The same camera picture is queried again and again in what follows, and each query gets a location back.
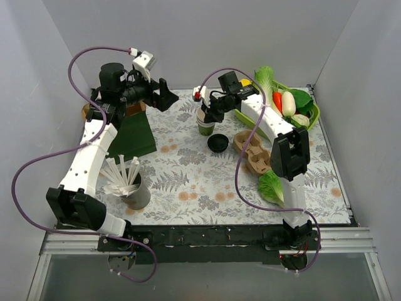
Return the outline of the tall green napa cabbage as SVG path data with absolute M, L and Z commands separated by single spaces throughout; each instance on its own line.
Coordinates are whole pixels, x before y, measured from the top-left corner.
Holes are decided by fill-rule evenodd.
M 273 80 L 274 71 L 270 66 L 261 66 L 254 71 L 254 79 L 263 89 L 266 96 L 266 105 L 271 106 L 273 102 Z

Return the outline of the green paper coffee cup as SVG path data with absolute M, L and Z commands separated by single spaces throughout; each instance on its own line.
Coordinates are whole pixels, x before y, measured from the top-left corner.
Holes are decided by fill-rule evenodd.
M 196 113 L 199 133 L 200 133 L 200 135 L 203 135 L 203 136 L 210 136 L 214 131 L 215 123 L 214 122 L 206 123 L 204 121 L 205 116 L 206 115 L 205 115 L 204 111 L 202 110 L 201 107 L 199 107 L 197 110 L 197 113 Z

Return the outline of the dark green leafy vegetable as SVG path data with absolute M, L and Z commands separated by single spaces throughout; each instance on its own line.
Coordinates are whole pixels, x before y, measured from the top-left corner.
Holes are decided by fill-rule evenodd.
M 289 92 L 293 95 L 296 105 L 296 110 L 303 115 L 306 115 L 313 108 L 313 99 L 309 93 L 298 90 L 291 89 Z

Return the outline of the floral patterned table mat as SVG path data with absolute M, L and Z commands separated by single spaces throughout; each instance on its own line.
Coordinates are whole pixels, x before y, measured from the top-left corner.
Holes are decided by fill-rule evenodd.
M 282 224 L 280 213 L 261 211 L 244 203 L 234 186 L 239 154 L 232 140 L 247 127 L 233 111 L 216 124 L 214 133 L 229 138 L 228 148 L 218 154 L 201 136 L 195 111 L 199 103 L 191 90 L 175 90 L 180 99 L 168 111 L 147 108 L 147 118 L 157 151 L 140 157 L 140 175 L 151 193 L 144 209 L 128 209 L 121 198 L 105 194 L 107 178 L 98 174 L 96 198 L 107 211 L 132 224 Z M 306 207 L 323 224 L 351 223 L 345 197 L 340 187 L 319 121 L 309 130 L 311 161 L 305 176 Z M 261 198 L 258 178 L 243 160 L 239 170 L 239 190 L 255 205 L 277 208 Z

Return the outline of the green plastic vegetable basket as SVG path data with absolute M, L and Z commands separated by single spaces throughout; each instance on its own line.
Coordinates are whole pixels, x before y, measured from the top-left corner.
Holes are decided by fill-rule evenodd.
M 280 82 L 273 82 L 273 90 L 275 92 L 282 94 L 291 89 L 298 89 L 309 93 L 305 88 L 289 88 Z M 264 107 L 262 97 L 259 95 L 253 95 L 251 98 L 245 100 L 240 108 L 235 109 L 234 112 L 235 116 L 250 129 L 258 126 L 256 132 L 268 140 L 274 140 L 278 134 L 287 134 L 295 128 L 289 122 L 290 117 L 281 116 L 274 110 L 273 106 Z M 305 116 L 310 120 L 310 126 L 306 129 L 311 130 L 320 117 L 320 109 L 315 101 L 313 101 L 313 108 Z

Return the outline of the aluminium frame rail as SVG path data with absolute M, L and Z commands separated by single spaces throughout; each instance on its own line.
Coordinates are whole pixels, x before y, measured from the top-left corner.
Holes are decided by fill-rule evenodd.
M 40 255 L 126 255 L 126 251 L 99 251 L 98 235 L 45 235 Z M 321 229 L 322 253 L 374 253 L 377 247 L 368 228 Z

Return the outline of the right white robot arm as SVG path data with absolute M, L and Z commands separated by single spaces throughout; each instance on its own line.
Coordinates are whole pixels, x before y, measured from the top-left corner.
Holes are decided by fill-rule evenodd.
M 238 70 L 225 68 L 219 77 L 222 96 L 213 97 L 205 85 L 194 89 L 193 99 L 201 103 L 204 123 L 221 122 L 224 114 L 237 107 L 254 121 L 255 129 L 261 129 L 272 143 L 270 166 L 278 176 L 283 189 L 284 208 L 283 240 L 291 249 L 298 249 L 306 242 L 316 222 L 306 210 L 305 174 L 310 163 L 308 131 L 296 128 L 280 117 L 268 104 L 262 86 L 253 80 L 242 85 L 237 79 Z

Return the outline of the white radish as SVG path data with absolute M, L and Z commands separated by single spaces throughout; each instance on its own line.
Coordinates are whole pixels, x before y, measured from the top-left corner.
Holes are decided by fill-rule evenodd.
M 282 114 L 285 117 L 292 117 L 296 113 L 296 103 L 291 92 L 285 91 L 281 97 Z

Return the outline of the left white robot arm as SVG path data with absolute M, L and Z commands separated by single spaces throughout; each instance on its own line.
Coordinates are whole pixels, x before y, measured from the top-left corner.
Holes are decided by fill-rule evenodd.
M 48 189 L 46 200 L 60 223 L 111 235 L 113 245 L 125 251 L 133 245 L 133 235 L 125 230 L 125 220 L 108 213 L 96 199 L 98 174 L 127 107 L 144 102 L 164 112 L 179 98 L 169 90 L 166 80 L 149 80 L 136 66 L 126 71 L 121 63 L 104 64 L 99 79 L 100 86 L 90 97 L 92 104 L 80 142 L 83 147 L 76 152 L 58 188 Z

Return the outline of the green lettuce on mat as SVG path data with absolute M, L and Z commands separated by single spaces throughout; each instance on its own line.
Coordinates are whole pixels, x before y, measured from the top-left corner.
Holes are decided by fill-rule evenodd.
M 284 196 L 281 181 L 273 170 L 268 170 L 259 177 L 258 191 L 261 197 L 267 202 L 284 208 Z

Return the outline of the grey straw holder cup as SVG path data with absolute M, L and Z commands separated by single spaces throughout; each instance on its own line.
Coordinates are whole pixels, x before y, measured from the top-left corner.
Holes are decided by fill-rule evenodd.
M 151 193 L 140 174 L 137 174 L 133 183 L 139 185 L 138 189 L 128 196 L 122 196 L 122 200 L 130 209 L 143 209 L 150 202 Z

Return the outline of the green brown paper bag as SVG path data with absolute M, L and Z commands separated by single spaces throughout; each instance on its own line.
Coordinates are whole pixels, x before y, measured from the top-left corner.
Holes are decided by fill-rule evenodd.
M 96 107 L 85 106 L 82 110 L 85 123 L 81 145 L 89 145 L 91 150 L 98 146 L 116 162 L 120 162 L 120 156 L 129 161 L 157 150 L 143 102 L 127 108 L 102 102 L 96 104 L 107 119 L 103 119 Z

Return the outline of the small white bok choy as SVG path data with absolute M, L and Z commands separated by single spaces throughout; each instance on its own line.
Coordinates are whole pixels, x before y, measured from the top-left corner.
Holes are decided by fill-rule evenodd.
M 295 114 L 289 118 L 289 122 L 295 127 L 306 127 L 310 126 L 310 120 L 307 116 L 302 114 Z

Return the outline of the red orange pepper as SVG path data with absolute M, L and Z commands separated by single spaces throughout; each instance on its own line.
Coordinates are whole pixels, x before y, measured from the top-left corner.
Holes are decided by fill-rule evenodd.
M 282 112 L 282 94 L 280 92 L 273 93 L 273 102 L 276 108 Z

